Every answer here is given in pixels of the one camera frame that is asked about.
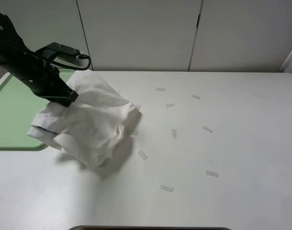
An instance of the green mat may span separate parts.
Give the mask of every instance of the green mat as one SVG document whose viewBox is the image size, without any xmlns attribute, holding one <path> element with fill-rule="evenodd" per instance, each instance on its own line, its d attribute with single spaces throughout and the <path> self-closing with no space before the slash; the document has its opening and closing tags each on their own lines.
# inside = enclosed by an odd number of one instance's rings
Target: green mat
<svg viewBox="0 0 292 230">
<path fill-rule="evenodd" d="M 73 70 L 61 69 L 59 75 L 67 81 L 73 73 Z M 0 149 L 35 150 L 43 146 L 26 133 L 35 115 L 47 103 L 10 75 L 0 86 Z"/>
</svg>

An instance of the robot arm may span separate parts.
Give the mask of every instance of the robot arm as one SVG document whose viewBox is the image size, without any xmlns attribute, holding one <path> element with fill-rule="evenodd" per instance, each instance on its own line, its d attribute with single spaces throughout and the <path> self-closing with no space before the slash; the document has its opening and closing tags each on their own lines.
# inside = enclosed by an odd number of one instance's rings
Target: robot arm
<svg viewBox="0 0 292 230">
<path fill-rule="evenodd" d="M 87 67 L 77 68 L 55 62 L 56 57 L 73 64 L 82 59 L 89 62 Z M 0 66 L 28 86 L 36 96 L 68 107 L 78 94 L 59 77 L 59 70 L 51 64 L 86 70 L 91 59 L 77 49 L 58 43 L 51 43 L 36 52 L 29 50 L 9 17 L 0 13 Z"/>
</svg>

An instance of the white table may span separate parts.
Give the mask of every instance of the white table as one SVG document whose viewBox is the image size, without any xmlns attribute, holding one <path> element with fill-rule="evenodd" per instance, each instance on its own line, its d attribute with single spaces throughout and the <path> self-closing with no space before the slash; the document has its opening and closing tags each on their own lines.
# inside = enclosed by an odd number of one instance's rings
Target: white table
<svg viewBox="0 0 292 230">
<path fill-rule="evenodd" d="M 139 135 L 96 172 L 52 148 L 0 151 L 0 230 L 292 230 L 291 74 L 98 73 L 141 104 Z"/>
</svg>

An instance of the crumpled white fabric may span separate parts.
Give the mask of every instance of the crumpled white fabric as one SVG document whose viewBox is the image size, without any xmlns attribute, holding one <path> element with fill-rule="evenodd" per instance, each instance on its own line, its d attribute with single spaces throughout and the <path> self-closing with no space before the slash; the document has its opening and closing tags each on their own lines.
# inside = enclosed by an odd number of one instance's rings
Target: crumpled white fabric
<svg viewBox="0 0 292 230">
<path fill-rule="evenodd" d="M 69 107 L 48 103 L 27 135 L 94 169 L 113 158 L 115 145 L 138 109 L 91 70 L 76 71 L 67 84 L 79 94 L 76 101 Z"/>
</svg>

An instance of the white cabinet door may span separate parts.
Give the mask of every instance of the white cabinet door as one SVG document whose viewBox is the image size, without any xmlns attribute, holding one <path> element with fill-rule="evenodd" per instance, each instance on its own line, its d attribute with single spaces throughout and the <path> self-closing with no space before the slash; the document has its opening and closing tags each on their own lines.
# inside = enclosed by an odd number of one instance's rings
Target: white cabinet door
<svg viewBox="0 0 292 230">
<path fill-rule="evenodd" d="M 292 0 L 204 0 L 190 71 L 277 72 L 292 49 Z"/>
<path fill-rule="evenodd" d="M 188 70 L 201 0 L 78 4 L 95 70 Z"/>
<path fill-rule="evenodd" d="M 75 0 L 0 0 L 0 12 L 32 51 L 58 42 L 88 53 Z"/>
</svg>

